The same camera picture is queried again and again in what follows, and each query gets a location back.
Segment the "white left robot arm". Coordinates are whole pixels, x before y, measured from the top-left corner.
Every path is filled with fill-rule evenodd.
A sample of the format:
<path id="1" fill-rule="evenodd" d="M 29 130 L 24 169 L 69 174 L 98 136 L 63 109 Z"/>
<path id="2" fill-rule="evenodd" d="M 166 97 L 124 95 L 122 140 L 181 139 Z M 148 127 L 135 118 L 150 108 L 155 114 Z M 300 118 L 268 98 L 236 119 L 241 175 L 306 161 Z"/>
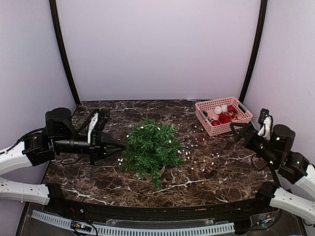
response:
<path id="1" fill-rule="evenodd" d="M 125 150 L 119 140 L 107 135 L 103 129 L 109 119 L 106 110 L 95 109 L 84 124 L 75 129 L 71 111 L 55 108 L 45 114 L 45 127 L 33 130 L 0 152 L 0 173 L 35 167 L 62 153 L 88 155 L 90 164 Z M 0 179 L 0 197 L 6 200 L 50 205 L 58 214 L 69 211 L 58 184 L 26 184 Z"/>

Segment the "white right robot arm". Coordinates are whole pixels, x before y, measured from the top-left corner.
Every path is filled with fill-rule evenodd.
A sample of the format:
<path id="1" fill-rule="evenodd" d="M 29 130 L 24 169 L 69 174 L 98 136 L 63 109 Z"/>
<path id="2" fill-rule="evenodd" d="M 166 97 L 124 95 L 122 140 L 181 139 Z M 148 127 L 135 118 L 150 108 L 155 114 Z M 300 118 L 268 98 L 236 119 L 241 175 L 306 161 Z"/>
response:
<path id="1" fill-rule="evenodd" d="M 277 124 L 270 138 L 259 135 L 258 130 L 245 123 L 231 123 L 236 141 L 262 158 L 271 171 L 274 181 L 264 182 L 251 203 L 255 213 L 276 207 L 315 224 L 315 166 L 304 155 L 291 150 L 295 132 Z"/>

